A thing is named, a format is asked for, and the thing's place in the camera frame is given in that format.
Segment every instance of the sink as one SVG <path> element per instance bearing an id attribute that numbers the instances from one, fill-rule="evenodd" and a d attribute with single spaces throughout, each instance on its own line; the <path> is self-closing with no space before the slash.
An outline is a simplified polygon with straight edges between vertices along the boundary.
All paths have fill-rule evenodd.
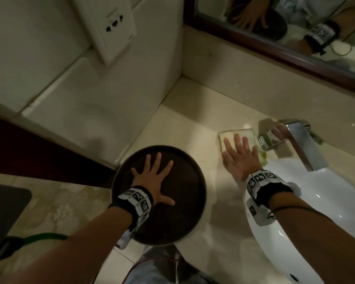
<path id="1" fill-rule="evenodd" d="M 308 172 L 297 159 L 270 161 L 265 169 L 280 176 L 296 195 L 355 237 L 355 187 L 349 182 L 329 168 Z M 253 202 L 246 191 L 245 205 L 250 207 L 251 201 Z M 297 280 L 299 283 L 307 284 L 323 283 L 298 253 L 277 220 L 260 224 L 249 209 L 246 210 L 246 216 L 252 233 L 265 255 L 293 283 L 297 283 Z"/>

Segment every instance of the dark round pan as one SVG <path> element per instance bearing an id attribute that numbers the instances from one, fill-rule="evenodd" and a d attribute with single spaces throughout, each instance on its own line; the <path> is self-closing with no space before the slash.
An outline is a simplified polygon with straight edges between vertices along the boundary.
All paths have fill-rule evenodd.
<path id="1" fill-rule="evenodd" d="M 234 20 L 234 18 L 239 16 L 247 5 L 248 4 L 240 4 L 232 8 L 227 15 L 227 22 L 235 25 L 239 20 Z M 288 31 L 288 25 L 284 17 L 272 8 L 267 9 L 266 24 L 268 25 L 268 28 L 263 28 L 260 20 L 258 20 L 255 23 L 252 32 L 272 41 L 278 41 L 284 37 Z"/>
<path id="2" fill-rule="evenodd" d="M 133 181 L 130 169 L 143 171 L 146 155 L 151 166 L 156 154 L 162 153 L 160 173 L 170 160 L 174 165 L 163 180 L 161 193 L 175 200 L 175 206 L 159 203 L 151 209 L 149 218 L 133 239 L 145 245 L 161 246 L 174 243 L 189 234 L 199 222 L 206 202 L 206 185 L 200 167 L 184 151 L 167 145 L 143 148 L 130 156 L 119 168 L 112 185 L 112 200 L 128 190 Z"/>

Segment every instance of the faucet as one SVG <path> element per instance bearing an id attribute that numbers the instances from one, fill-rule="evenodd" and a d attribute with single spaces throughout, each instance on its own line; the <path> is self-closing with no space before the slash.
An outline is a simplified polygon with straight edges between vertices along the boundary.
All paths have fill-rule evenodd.
<path id="1" fill-rule="evenodd" d="M 326 159 L 312 138 L 314 133 L 306 120 L 286 120 L 267 133 L 258 136 L 258 141 L 264 151 L 276 148 L 288 139 L 308 172 L 328 167 Z"/>

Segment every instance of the electrical outlet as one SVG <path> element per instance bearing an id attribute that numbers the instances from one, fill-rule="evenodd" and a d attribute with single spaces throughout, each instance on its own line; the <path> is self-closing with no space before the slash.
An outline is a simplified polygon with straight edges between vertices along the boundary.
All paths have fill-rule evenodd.
<path id="1" fill-rule="evenodd" d="M 74 0 L 93 45 L 109 65 L 137 34 L 130 0 Z"/>

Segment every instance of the sponge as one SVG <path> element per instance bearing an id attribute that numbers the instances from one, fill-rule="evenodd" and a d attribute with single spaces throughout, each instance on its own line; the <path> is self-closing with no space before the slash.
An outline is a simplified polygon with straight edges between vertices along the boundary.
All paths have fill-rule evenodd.
<path id="1" fill-rule="evenodd" d="M 234 134 L 239 134 L 240 138 L 242 139 L 243 137 L 246 137 L 249 141 L 250 149 L 252 149 L 254 146 L 258 148 L 258 155 L 259 155 L 259 161 L 262 166 L 267 165 L 267 154 L 262 150 L 262 147 L 260 146 L 260 143 L 258 142 L 256 138 L 256 134 L 252 128 L 249 129 L 240 129 L 237 131 L 223 131 L 221 133 L 218 133 L 218 140 L 220 142 L 220 147 L 221 147 L 221 152 L 224 152 L 226 150 L 225 144 L 224 144 L 224 138 L 227 138 L 231 144 L 231 146 L 235 149 L 235 143 L 234 143 Z"/>

